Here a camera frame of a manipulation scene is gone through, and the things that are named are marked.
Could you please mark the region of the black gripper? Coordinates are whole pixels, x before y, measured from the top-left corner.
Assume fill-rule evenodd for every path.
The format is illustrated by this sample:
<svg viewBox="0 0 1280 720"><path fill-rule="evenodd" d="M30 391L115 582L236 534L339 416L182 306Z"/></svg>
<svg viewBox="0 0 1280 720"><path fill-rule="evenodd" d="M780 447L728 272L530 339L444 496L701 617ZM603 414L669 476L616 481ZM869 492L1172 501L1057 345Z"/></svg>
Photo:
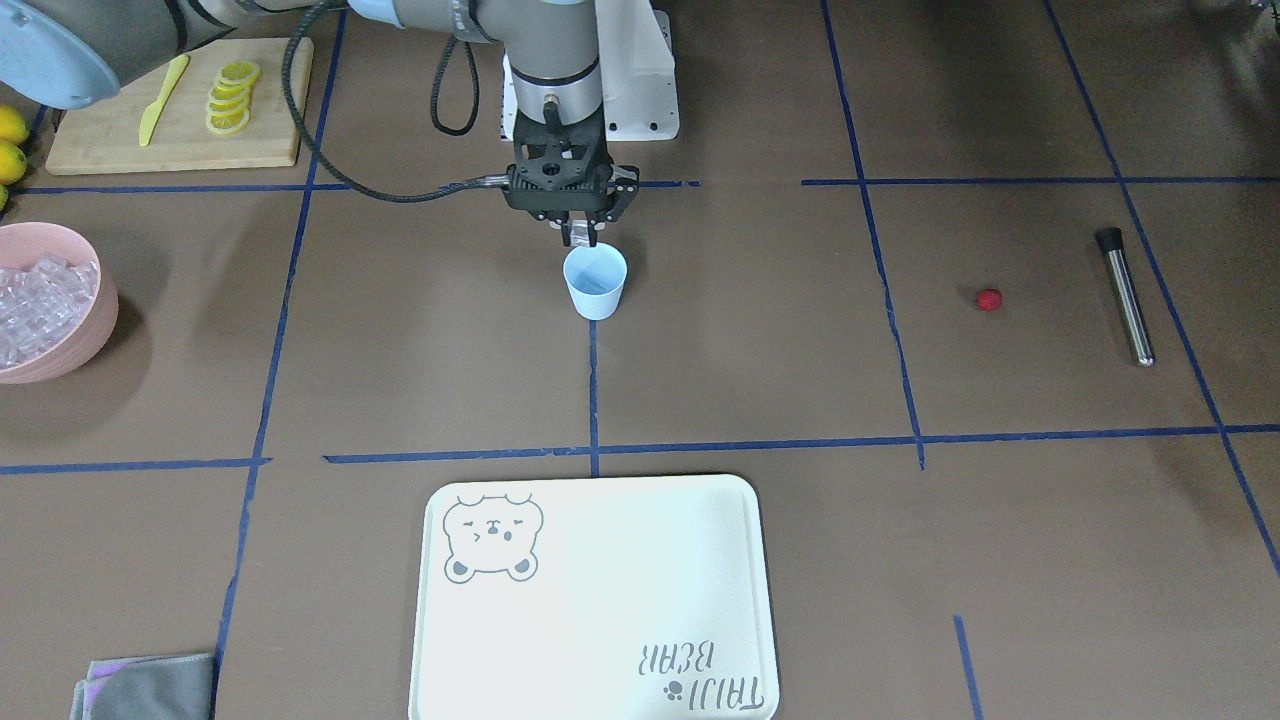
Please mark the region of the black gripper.
<svg viewBox="0 0 1280 720"><path fill-rule="evenodd" d="M639 191L640 169L599 165L573 174L567 167L547 174L541 168L509 165L506 202L539 222L556 224L564 247L573 247L573 213L586 217L588 247L596 247L605 223L616 222Z"/></svg>

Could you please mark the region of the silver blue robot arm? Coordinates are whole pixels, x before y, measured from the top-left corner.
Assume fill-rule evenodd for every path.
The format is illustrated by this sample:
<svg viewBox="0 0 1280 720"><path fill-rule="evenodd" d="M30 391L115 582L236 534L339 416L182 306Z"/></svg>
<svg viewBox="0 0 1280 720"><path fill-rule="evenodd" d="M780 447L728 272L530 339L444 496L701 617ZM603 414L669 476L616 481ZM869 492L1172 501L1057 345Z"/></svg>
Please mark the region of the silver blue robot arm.
<svg viewBox="0 0 1280 720"><path fill-rule="evenodd" d="M116 96L161 64L270 15L297 15L282 68L291 119L303 127L291 88L296 51L328 12L352 10L406 29L445 33L506 50L517 99L515 161L497 176L428 193L387 193L338 170L315 137L300 138L348 188L383 202L421 204L470 190L499 190L507 205L557 228L573 246L582 227L594 246L639 191L636 167L607 143L598 13L593 1L5 1L3 83L49 108L83 109Z"/></svg>

